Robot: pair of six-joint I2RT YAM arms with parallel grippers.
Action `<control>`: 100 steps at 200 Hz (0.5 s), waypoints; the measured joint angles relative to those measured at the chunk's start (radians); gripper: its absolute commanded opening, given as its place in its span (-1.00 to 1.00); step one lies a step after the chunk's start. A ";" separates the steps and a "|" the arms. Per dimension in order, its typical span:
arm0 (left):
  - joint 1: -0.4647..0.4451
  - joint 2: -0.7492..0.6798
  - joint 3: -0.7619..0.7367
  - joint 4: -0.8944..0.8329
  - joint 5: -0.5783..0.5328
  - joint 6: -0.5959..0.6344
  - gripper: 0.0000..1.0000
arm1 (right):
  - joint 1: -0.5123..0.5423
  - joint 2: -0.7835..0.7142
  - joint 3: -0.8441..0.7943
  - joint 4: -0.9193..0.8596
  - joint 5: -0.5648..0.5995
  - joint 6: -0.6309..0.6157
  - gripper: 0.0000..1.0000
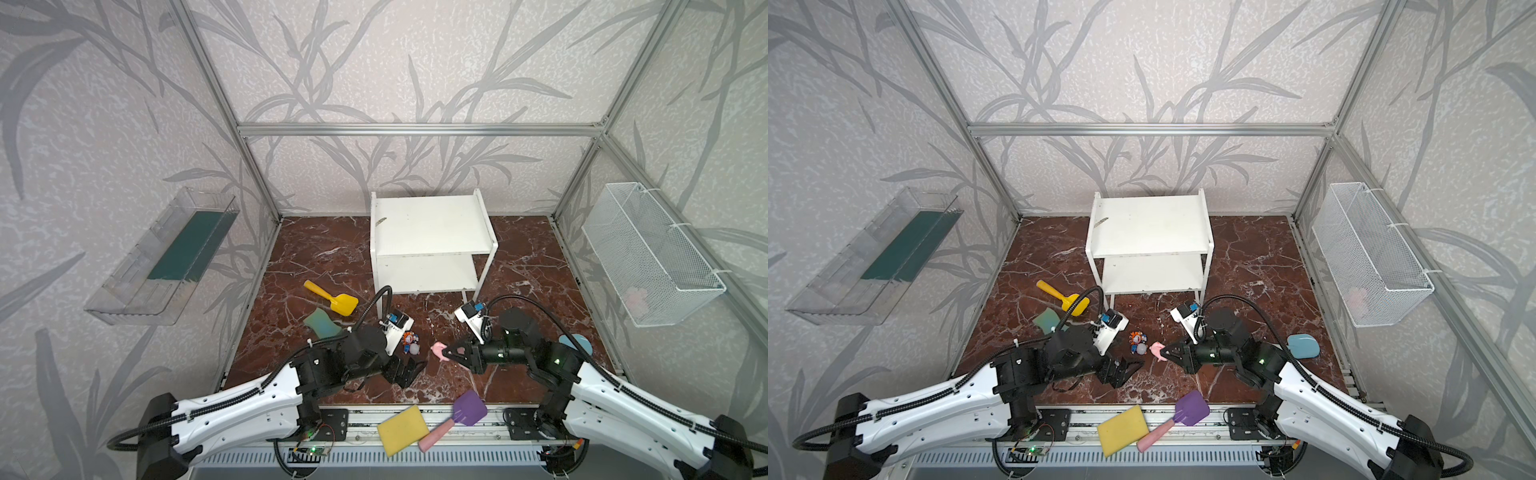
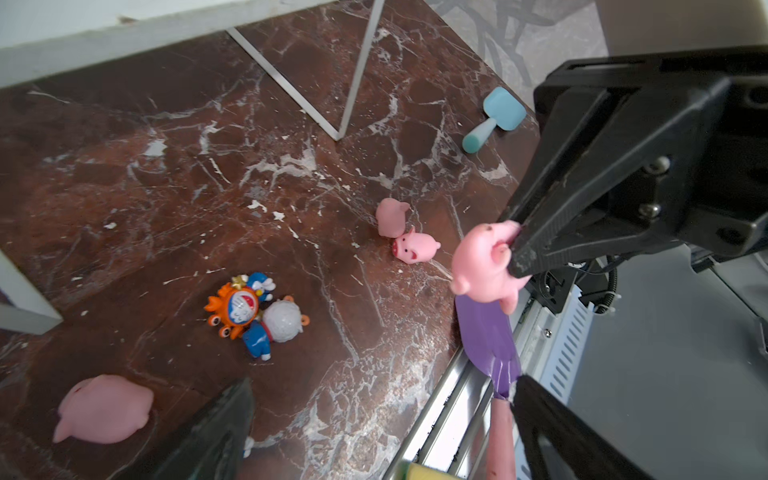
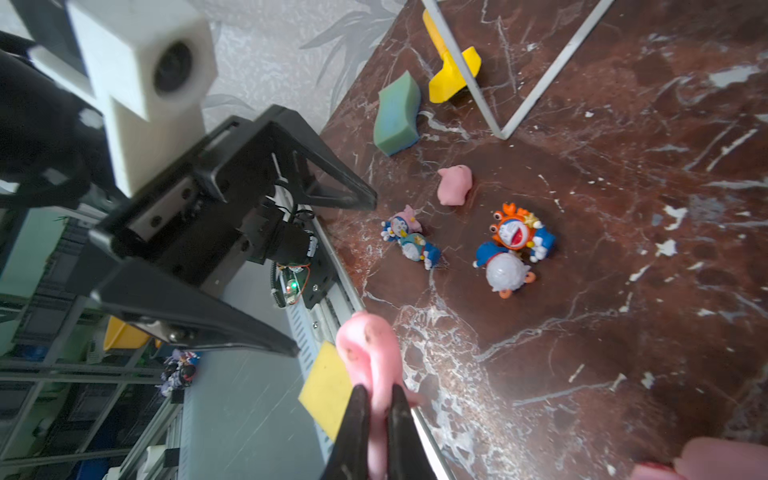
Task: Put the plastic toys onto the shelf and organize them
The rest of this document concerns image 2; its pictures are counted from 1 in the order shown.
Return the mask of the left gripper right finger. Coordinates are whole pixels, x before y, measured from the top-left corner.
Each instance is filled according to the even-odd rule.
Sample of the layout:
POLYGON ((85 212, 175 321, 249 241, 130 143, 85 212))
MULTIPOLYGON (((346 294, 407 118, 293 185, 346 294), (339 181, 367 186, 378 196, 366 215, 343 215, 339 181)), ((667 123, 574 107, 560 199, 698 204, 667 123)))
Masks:
POLYGON ((650 477, 528 375, 517 379, 512 413, 533 479, 650 477))

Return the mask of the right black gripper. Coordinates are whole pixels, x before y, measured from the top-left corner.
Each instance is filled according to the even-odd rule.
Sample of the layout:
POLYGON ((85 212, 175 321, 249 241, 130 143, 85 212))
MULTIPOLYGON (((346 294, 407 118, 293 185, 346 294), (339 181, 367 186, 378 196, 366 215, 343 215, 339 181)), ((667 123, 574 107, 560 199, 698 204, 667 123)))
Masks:
POLYGON ((767 50, 573 60, 534 92, 540 141, 503 212, 510 273, 688 243, 767 247, 767 50))

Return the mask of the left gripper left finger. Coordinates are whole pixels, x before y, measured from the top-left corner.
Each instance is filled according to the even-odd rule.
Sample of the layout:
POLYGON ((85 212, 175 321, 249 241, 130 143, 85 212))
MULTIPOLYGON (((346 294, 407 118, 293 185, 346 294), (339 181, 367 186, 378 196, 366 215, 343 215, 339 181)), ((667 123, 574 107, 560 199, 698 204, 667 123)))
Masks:
POLYGON ((252 381, 240 378, 210 399, 114 479, 234 479, 255 411, 252 381))

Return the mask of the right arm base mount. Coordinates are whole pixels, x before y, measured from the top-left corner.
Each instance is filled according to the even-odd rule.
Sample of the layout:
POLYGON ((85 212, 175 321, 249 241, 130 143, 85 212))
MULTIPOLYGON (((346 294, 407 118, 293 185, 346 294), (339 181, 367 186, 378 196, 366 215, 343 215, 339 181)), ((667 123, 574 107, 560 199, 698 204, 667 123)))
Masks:
POLYGON ((607 256, 604 260, 567 265, 534 275, 526 286, 531 296, 553 314, 560 314, 571 294, 577 287, 580 293, 575 298, 584 306, 592 305, 596 315, 612 311, 618 294, 618 256, 607 256))

